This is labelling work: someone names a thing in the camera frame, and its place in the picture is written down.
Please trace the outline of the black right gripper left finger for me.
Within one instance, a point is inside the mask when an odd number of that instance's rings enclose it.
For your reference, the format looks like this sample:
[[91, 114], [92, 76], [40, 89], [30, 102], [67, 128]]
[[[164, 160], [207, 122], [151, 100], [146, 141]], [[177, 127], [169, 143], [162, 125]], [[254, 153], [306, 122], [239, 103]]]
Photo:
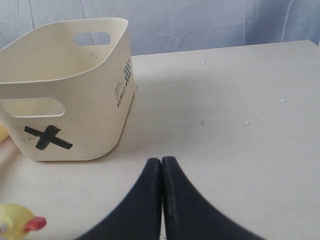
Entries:
[[158, 240], [162, 218], [162, 164], [149, 158], [125, 198], [80, 240]]

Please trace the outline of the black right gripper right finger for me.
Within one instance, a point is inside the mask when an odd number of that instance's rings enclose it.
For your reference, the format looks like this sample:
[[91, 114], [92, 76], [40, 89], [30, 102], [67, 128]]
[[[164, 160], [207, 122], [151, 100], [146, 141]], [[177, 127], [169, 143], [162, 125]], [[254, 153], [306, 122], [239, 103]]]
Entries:
[[250, 232], [213, 207], [173, 156], [162, 158], [164, 219], [168, 240], [249, 240]]

